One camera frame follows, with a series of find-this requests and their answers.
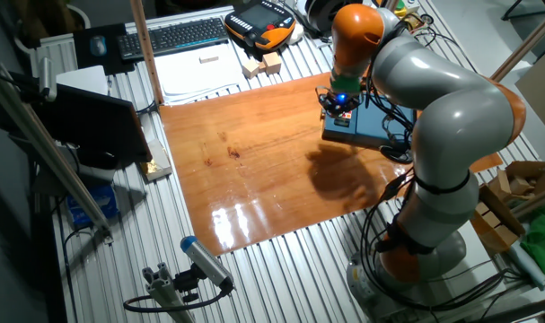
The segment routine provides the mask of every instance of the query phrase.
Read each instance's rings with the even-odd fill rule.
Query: white paper
[[[58,74],[57,83],[102,95],[107,95],[109,90],[102,65]]]
[[[156,70],[167,102],[185,103],[238,84],[242,71],[227,44],[156,57]],[[200,57],[218,56],[201,64]]]

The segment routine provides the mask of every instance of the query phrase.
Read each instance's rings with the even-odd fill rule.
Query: metal bracket
[[[143,277],[149,283],[146,285],[146,291],[162,307],[182,306],[184,302],[178,292],[174,290],[171,272],[165,263],[158,264],[158,271],[153,272],[150,267],[143,269]],[[178,323],[194,323],[194,319],[188,310],[169,312]]]

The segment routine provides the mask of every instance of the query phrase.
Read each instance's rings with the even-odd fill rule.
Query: metal rod
[[[527,54],[537,43],[545,36],[545,20],[527,37],[510,57],[491,75],[491,79],[496,82],[501,82],[504,77],[519,63],[520,60]]]
[[[164,103],[164,97],[161,82],[158,80],[158,73],[156,72],[156,64],[154,63],[153,45],[150,43],[150,35],[146,27],[145,9],[143,9],[141,0],[130,0],[130,6],[135,18],[136,32],[138,33],[140,48],[143,50],[148,78],[153,86],[154,101],[157,105],[161,105]]]
[[[1,64],[0,75],[11,78],[8,71]],[[43,126],[31,105],[23,103],[15,88],[1,79],[0,103],[27,139],[29,139],[35,150],[42,156],[55,175],[57,175],[66,190],[75,198],[79,206],[83,208],[94,225],[103,231],[105,237],[110,236],[110,227],[106,217],[83,182],[78,178],[68,161],[66,161],[66,158],[57,149],[55,140]]]
[[[390,10],[391,12],[396,11],[396,7],[398,6],[398,2],[400,0],[388,0],[386,3],[386,9]]]
[[[536,208],[545,205],[545,191],[531,198],[529,201],[523,202],[512,210],[515,218],[520,218],[527,215]]]

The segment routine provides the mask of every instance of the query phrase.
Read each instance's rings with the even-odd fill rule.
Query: stack of paper
[[[236,86],[242,73],[234,55],[229,44],[223,44],[156,57],[154,62],[164,101],[189,103]],[[200,58],[208,56],[218,56],[218,59],[201,64]]]

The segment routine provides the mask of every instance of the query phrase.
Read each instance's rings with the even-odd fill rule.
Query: small wooden block
[[[479,202],[478,206],[476,206],[476,212],[479,215],[483,215],[483,214],[486,214],[487,212],[489,212],[489,209],[483,202]]]
[[[507,227],[505,227],[503,224],[496,228],[496,233],[504,241],[507,247],[514,244],[514,242],[519,238],[517,235],[507,229]]]
[[[205,64],[205,63],[214,62],[218,60],[218,55],[204,55],[199,57],[199,59],[200,59],[200,64]]]
[[[258,72],[259,64],[254,59],[251,59],[248,62],[242,64],[242,73],[244,74],[244,76],[246,76],[247,79],[250,80],[252,77],[256,76]]]
[[[277,52],[268,53],[262,56],[262,62],[266,65],[266,74],[274,74],[280,72],[282,61]]]
[[[482,216],[486,223],[489,224],[490,227],[495,228],[497,227],[501,222],[497,218],[497,216],[493,212],[488,212],[485,215]]]

